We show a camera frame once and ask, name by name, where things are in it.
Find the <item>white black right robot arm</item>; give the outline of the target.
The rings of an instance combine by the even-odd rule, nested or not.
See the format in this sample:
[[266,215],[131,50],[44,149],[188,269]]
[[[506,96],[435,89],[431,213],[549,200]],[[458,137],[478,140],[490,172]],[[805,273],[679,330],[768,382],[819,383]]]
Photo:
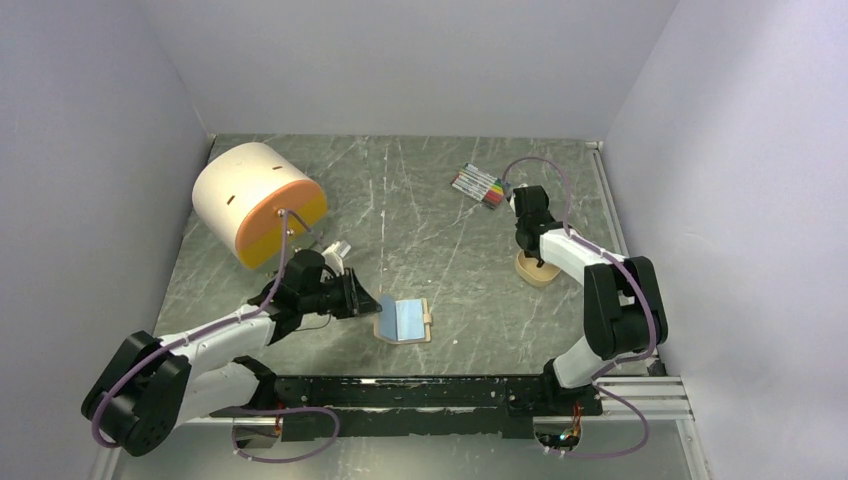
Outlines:
[[542,406],[562,414],[614,366],[641,361],[668,338],[668,323],[652,261],[624,257],[590,242],[557,221],[541,186],[514,189],[509,198],[520,248],[515,269],[528,284],[542,287],[563,273],[582,286],[583,334],[544,367],[552,376],[539,391]]

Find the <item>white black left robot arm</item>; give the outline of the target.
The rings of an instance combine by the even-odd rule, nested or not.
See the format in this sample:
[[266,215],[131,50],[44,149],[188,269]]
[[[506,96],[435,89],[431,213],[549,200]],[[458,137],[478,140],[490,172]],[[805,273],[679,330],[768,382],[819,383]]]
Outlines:
[[229,409],[264,415],[282,402],[277,375],[259,353],[295,332],[306,315],[347,319],[381,309],[353,269],[335,271],[324,255],[301,250],[259,295],[220,319],[162,337],[128,336],[81,413],[98,443],[133,456],[194,418]]

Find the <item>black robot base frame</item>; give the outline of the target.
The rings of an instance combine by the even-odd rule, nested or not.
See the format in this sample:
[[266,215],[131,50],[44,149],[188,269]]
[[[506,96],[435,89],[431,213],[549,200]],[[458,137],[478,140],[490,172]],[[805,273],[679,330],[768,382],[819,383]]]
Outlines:
[[257,399],[219,407],[215,417],[267,416],[281,407],[286,441],[341,437],[498,434],[531,439],[544,417],[599,416],[591,386],[559,386],[550,366],[537,374],[283,376],[263,373]]

